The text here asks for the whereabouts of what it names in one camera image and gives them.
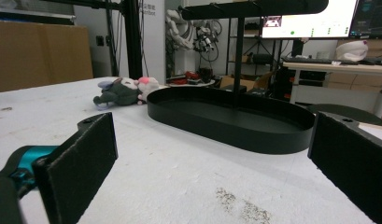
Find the computer monitor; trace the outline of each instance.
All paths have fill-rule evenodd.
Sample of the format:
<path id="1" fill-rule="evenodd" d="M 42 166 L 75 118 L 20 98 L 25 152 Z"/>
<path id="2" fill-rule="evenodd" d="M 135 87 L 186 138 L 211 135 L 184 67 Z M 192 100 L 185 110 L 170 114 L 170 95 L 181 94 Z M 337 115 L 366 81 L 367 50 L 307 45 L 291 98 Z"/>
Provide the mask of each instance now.
<path id="1" fill-rule="evenodd" d="M 382 0 L 359 1 L 349 37 L 382 39 Z"/>
<path id="2" fill-rule="evenodd" d="M 320 13 L 263 18 L 262 38 L 347 38 L 357 0 L 330 0 Z"/>

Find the monitor screen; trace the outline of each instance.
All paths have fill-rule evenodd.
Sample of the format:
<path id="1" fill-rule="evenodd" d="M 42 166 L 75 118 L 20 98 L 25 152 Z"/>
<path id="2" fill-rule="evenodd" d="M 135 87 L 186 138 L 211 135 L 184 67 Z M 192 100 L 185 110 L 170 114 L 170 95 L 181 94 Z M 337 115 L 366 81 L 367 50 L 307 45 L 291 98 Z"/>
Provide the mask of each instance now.
<path id="1" fill-rule="evenodd" d="M 357 0 L 330 0 L 320 13 L 263 18 L 262 38 L 348 37 Z"/>
<path id="2" fill-rule="evenodd" d="M 359 1 L 350 37 L 382 38 L 382 0 Z"/>

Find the stuffed animal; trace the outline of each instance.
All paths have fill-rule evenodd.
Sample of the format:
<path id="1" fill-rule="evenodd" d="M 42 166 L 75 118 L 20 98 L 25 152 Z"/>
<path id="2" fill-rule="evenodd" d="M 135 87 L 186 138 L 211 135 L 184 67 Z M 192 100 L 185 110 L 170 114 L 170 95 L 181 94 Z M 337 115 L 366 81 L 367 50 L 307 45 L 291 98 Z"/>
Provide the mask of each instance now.
<path id="1" fill-rule="evenodd" d="M 159 89 L 159 82 L 154 77 L 141 77 L 134 81 L 140 93 L 138 94 L 138 104 L 142 105 L 147 102 L 148 95 Z"/>
<path id="2" fill-rule="evenodd" d="M 102 90 L 101 96 L 93 98 L 94 103 L 99 109 L 109 108 L 109 103 L 115 105 L 133 105 L 137 103 L 138 88 L 134 80 L 128 77 L 120 77 L 115 81 L 103 81 L 98 83 Z"/>

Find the oval black tray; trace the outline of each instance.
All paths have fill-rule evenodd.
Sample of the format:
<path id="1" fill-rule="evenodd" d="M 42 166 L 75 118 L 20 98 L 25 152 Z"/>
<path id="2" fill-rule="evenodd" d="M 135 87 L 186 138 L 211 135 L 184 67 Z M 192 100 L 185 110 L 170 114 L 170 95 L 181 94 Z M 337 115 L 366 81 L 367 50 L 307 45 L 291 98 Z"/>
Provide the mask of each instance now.
<path id="1" fill-rule="evenodd" d="M 309 147 L 312 113 L 246 93 L 234 97 L 219 89 L 165 88 L 148 96 L 148 113 L 159 122 L 253 152 L 289 154 Z"/>

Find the white table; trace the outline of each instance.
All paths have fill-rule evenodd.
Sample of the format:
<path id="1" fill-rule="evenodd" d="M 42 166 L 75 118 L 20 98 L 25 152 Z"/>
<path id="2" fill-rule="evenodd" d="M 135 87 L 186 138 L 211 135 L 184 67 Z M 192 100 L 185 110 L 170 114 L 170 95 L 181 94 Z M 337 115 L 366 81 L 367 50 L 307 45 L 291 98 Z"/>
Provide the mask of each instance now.
<path id="1" fill-rule="evenodd" d="M 357 107 L 359 109 L 370 110 L 378 117 L 382 117 L 382 91 L 379 93 L 366 91 L 351 91 L 351 93 L 349 93 L 349 90 L 336 90 L 299 85 L 300 74 L 303 70 L 327 73 L 349 73 L 364 76 L 382 76 L 382 66 L 361 64 L 331 65 L 322 63 L 283 63 L 283 66 L 288 67 L 291 70 L 296 70 L 295 79 L 292 82 L 292 92 L 290 98 L 290 102 L 292 104 L 294 104 L 295 101 L 297 101 L 297 98 L 302 95 L 305 97 L 306 101 L 308 101 L 304 103 L 337 103 L 339 105 L 349 105 Z"/>
<path id="2" fill-rule="evenodd" d="M 97 83 L 114 79 L 0 93 L 0 170 L 19 147 L 60 145 L 110 111 L 119 158 L 79 223 L 372 223 L 307 150 L 245 151 L 157 122 L 147 105 L 98 111 Z M 28 223 L 48 223 L 37 190 L 21 207 Z"/>

